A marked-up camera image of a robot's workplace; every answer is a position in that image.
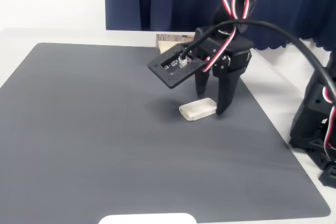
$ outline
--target black cable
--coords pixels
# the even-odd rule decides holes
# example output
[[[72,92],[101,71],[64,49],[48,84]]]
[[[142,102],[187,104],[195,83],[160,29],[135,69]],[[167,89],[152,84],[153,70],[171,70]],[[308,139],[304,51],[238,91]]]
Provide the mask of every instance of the black cable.
[[[330,75],[327,73],[325,68],[321,65],[316,56],[302,43],[302,41],[296,36],[290,34],[286,30],[273,25],[268,22],[253,20],[253,19],[231,19],[225,22],[221,22],[215,26],[209,28],[205,33],[203,33],[200,38],[194,40],[185,48],[185,50],[181,53],[180,57],[183,59],[184,56],[190,51],[199,46],[206,38],[208,38],[214,31],[221,28],[225,25],[234,25],[234,24],[246,24],[246,25],[254,25],[260,26],[264,28],[268,28],[270,30],[276,31],[277,33],[284,36],[288,41],[290,41],[297,49],[306,57],[309,63],[313,66],[316,73],[320,76],[323,84],[328,88],[328,92],[330,94],[331,101],[334,105],[336,105],[336,87]]]

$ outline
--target white wall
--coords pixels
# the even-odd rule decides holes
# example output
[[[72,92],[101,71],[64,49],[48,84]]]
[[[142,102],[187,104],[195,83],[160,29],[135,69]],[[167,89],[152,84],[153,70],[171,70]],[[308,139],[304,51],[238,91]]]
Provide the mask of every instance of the white wall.
[[[0,0],[0,29],[105,29],[104,0]]]
[[[330,52],[323,48],[317,48],[312,40],[304,41],[304,44],[315,54],[322,65],[326,65]],[[305,92],[308,81],[313,74],[313,68],[307,62],[303,54],[292,44],[286,48],[257,50],[268,62],[270,62],[283,76],[288,79],[301,93]]]

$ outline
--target dark gray mat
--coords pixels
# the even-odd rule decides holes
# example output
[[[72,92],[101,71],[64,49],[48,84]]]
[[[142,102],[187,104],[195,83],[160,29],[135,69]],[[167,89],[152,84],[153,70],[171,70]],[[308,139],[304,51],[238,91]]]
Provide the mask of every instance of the dark gray mat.
[[[197,222],[326,216],[329,207],[245,85],[196,122],[190,78],[154,48],[39,44],[0,89],[1,223],[98,223],[186,212]],[[216,97],[210,79],[208,97]]]

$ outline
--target robotic arm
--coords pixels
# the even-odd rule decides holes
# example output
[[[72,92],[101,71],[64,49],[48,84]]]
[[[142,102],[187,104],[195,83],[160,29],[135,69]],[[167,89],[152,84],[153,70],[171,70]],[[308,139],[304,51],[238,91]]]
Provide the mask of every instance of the robotic arm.
[[[254,45],[241,35],[246,29],[246,25],[242,23],[260,25],[260,22],[242,22],[244,20],[241,19],[251,15],[255,2],[256,0],[221,0],[211,26],[197,28],[195,39],[190,45],[174,46],[149,63],[148,67],[171,89],[195,75],[199,97],[205,93],[209,72],[212,70],[213,75],[219,79],[216,114],[222,114],[231,104],[239,77],[245,72],[251,59],[250,49]],[[287,34],[286,37],[293,42],[296,39],[296,44],[300,42],[291,35]],[[315,58],[313,54],[308,57],[307,51],[304,54],[307,59]],[[316,71],[294,117],[290,144],[294,148],[306,150],[312,160],[324,169],[320,177],[324,185],[336,187],[336,138],[332,127],[336,118],[336,91],[332,87],[336,79],[336,50],[331,53],[326,68],[316,58],[313,60],[315,62],[311,59],[309,61]],[[333,98],[329,96],[326,86],[334,89],[331,92]],[[328,123],[321,123],[325,118],[329,119]]]
[[[256,0],[222,0],[215,12],[212,25],[230,19],[248,18]],[[195,40],[208,31],[211,26],[196,29]],[[241,74],[251,59],[253,43],[241,33],[246,25],[227,25],[208,36],[198,47],[186,52],[188,44],[178,44],[148,64],[150,70],[169,88],[195,75],[198,97],[205,93],[209,72],[219,79],[217,101],[218,115],[231,104]]]

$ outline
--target blue curtain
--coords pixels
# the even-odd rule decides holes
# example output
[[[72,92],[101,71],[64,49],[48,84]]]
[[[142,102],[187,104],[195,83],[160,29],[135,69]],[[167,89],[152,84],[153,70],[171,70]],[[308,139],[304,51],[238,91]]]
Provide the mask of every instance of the blue curtain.
[[[220,0],[105,0],[110,30],[194,31],[210,25]],[[258,0],[252,18],[265,20],[318,47],[336,48],[336,0]],[[272,31],[249,27],[244,36],[259,50],[285,47]]]

